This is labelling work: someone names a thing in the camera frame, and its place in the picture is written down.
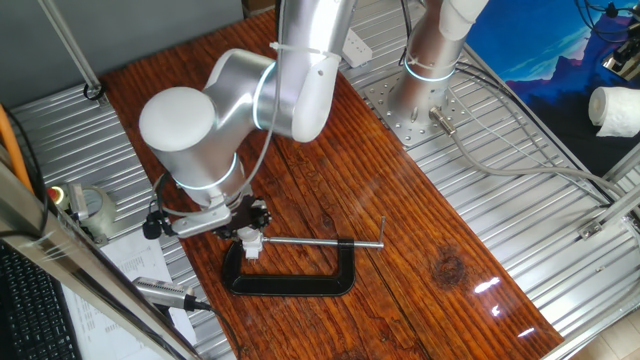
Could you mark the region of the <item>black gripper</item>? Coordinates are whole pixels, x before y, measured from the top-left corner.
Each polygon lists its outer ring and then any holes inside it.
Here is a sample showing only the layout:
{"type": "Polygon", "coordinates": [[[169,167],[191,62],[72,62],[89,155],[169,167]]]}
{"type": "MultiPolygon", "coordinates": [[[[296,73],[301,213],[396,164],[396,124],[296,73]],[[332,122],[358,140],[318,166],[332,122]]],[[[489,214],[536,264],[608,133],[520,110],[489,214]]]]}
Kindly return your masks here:
{"type": "Polygon", "coordinates": [[[253,195],[245,195],[240,204],[232,211],[231,221],[212,231],[221,240],[238,240],[238,229],[252,227],[264,229],[272,221],[266,202],[253,195]]]}

